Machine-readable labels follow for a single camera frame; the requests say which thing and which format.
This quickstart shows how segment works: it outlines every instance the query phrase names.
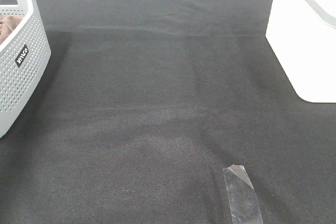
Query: brown cloth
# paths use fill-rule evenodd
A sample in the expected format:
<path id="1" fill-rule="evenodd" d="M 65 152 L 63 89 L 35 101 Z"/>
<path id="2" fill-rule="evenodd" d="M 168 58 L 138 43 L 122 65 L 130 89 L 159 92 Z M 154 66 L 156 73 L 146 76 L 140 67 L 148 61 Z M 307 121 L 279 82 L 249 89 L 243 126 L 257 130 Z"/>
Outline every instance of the brown cloth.
<path id="1" fill-rule="evenodd" d="M 0 44 L 14 31 L 20 24 L 22 18 L 16 16 L 0 16 Z"/>

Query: gray plastic basket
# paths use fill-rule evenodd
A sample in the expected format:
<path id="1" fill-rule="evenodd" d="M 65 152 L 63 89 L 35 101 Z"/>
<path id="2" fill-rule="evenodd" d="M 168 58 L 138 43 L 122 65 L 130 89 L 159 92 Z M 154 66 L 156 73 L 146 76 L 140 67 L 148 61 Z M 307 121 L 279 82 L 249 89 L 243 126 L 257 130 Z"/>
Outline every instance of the gray plastic basket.
<path id="1" fill-rule="evenodd" d="M 0 45 L 0 137 L 9 130 L 39 83 L 51 52 L 36 0 L 0 5 L 0 16 L 23 20 Z"/>

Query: clear tape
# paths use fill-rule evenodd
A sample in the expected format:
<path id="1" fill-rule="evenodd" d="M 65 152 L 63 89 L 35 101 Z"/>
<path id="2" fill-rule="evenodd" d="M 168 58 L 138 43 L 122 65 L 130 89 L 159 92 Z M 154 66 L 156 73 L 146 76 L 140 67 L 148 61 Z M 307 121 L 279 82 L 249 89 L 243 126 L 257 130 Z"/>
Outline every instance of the clear tape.
<path id="1" fill-rule="evenodd" d="M 251 180 L 243 165 L 224 168 L 233 224 L 264 224 Z"/>

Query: white box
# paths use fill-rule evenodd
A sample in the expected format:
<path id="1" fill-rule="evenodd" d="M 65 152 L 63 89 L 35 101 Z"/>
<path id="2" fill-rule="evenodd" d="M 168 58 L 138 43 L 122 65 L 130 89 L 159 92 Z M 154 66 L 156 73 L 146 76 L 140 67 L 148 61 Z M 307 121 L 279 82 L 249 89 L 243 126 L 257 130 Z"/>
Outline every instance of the white box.
<path id="1" fill-rule="evenodd" d="M 306 101 L 336 102 L 335 27 L 335 0 L 273 0 L 266 38 Z"/>
<path id="2" fill-rule="evenodd" d="M 36 0 L 16 2 L 0 4 L 0 16 L 23 18 L 0 45 L 0 137 L 26 105 L 51 54 Z"/>

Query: black fabric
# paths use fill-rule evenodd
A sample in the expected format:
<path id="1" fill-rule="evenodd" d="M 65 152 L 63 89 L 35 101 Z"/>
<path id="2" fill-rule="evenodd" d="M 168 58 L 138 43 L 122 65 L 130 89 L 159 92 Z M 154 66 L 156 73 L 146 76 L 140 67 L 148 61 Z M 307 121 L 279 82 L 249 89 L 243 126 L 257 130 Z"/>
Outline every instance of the black fabric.
<path id="1" fill-rule="evenodd" d="M 37 0 L 52 50 L 0 140 L 0 223 L 335 223 L 336 105 L 298 98 L 272 0 Z"/>

